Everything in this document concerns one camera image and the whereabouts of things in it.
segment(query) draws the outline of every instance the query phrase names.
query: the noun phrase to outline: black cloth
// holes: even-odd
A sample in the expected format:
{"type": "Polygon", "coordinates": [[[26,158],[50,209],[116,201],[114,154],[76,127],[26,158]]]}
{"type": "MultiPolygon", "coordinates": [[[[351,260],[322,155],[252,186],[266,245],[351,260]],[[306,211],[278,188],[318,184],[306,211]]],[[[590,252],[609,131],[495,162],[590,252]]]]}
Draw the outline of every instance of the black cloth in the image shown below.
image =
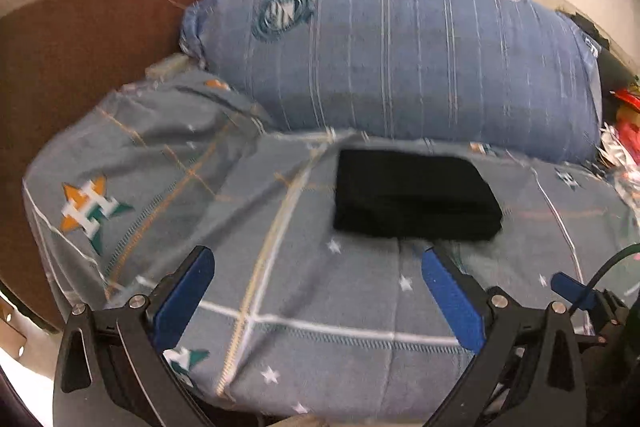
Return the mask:
{"type": "Polygon", "coordinates": [[[335,230],[372,237],[479,241],[494,237],[501,221],[491,188],[465,159],[340,151],[335,230]]]}

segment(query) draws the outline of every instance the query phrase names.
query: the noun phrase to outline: black cable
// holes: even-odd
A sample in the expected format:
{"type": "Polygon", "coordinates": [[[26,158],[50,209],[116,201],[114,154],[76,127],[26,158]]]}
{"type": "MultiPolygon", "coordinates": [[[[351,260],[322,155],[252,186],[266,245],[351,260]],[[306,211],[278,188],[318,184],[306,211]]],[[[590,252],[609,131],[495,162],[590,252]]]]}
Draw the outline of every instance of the black cable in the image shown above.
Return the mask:
{"type": "Polygon", "coordinates": [[[575,311],[578,309],[578,306],[580,306],[580,304],[582,304],[582,301],[587,298],[587,295],[589,295],[591,290],[593,290],[595,285],[600,281],[600,279],[602,279],[606,272],[611,270],[611,268],[613,268],[624,258],[629,257],[630,255],[633,255],[635,253],[640,253],[640,243],[629,245],[628,247],[620,250],[617,254],[614,254],[612,257],[610,257],[610,259],[605,264],[603,264],[602,267],[600,267],[596,274],[591,277],[591,280],[589,281],[587,286],[584,287],[582,293],[580,293],[580,295],[578,295],[578,298],[575,299],[574,304],[571,306],[571,308],[569,308],[569,316],[574,315],[575,311]]]}

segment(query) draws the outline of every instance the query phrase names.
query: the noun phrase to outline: mattress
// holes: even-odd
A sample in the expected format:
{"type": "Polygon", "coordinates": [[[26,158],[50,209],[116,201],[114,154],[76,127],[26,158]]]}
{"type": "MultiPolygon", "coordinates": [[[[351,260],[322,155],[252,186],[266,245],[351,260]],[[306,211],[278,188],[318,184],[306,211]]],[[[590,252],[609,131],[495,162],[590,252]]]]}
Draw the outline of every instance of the mattress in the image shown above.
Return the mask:
{"type": "MultiPolygon", "coordinates": [[[[216,275],[168,363],[204,400],[331,419],[424,421],[472,354],[420,275],[427,241],[332,229],[341,147],[455,155],[500,204],[488,243],[438,245],[484,287],[544,308],[557,271],[588,280],[640,241],[606,181],[486,144],[356,130],[279,132],[264,108],[191,69],[112,92],[56,136],[24,178],[25,210],[60,309],[148,295],[196,245],[216,275]]],[[[631,303],[640,263],[602,280],[631,303]]],[[[589,330],[585,315],[574,316],[589,330]]]]}
{"type": "Polygon", "coordinates": [[[481,141],[593,157],[592,46],[531,0],[201,0],[182,48],[282,131],[481,141]]]}

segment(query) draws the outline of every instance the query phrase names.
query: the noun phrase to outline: gray bed sheet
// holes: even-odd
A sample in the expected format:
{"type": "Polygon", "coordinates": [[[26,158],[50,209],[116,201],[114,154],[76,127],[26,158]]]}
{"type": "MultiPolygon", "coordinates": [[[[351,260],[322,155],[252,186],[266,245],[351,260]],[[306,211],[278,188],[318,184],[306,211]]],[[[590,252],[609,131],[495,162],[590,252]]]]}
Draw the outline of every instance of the gray bed sheet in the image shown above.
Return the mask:
{"type": "MultiPolygon", "coordinates": [[[[280,133],[258,105],[193,69],[112,92],[25,175],[26,212],[63,313],[79,301],[101,309],[148,294],[207,245],[216,275],[165,352],[196,393],[278,415],[426,419],[472,356],[421,279],[426,241],[332,230],[337,152],[347,145],[473,162],[503,229],[488,243],[440,248],[526,306],[558,298],[555,272],[587,280],[640,241],[633,212],[579,166],[482,144],[280,133]]],[[[601,286],[630,303],[639,279],[631,258],[601,286]]],[[[589,329],[583,315],[574,319],[589,329]]]]}

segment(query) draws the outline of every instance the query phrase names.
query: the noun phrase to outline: circular logo on pillow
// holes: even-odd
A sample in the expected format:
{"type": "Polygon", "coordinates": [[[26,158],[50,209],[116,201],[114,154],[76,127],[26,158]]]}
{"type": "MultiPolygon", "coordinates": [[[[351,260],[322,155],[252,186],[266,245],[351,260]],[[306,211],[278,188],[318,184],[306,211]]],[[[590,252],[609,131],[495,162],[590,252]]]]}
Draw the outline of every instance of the circular logo on pillow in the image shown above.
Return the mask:
{"type": "Polygon", "coordinates": [[[252,33],[261,41],[275,41],[298,24],[308,22],[315,11],[316,0],[262,0],[252,33]]]}

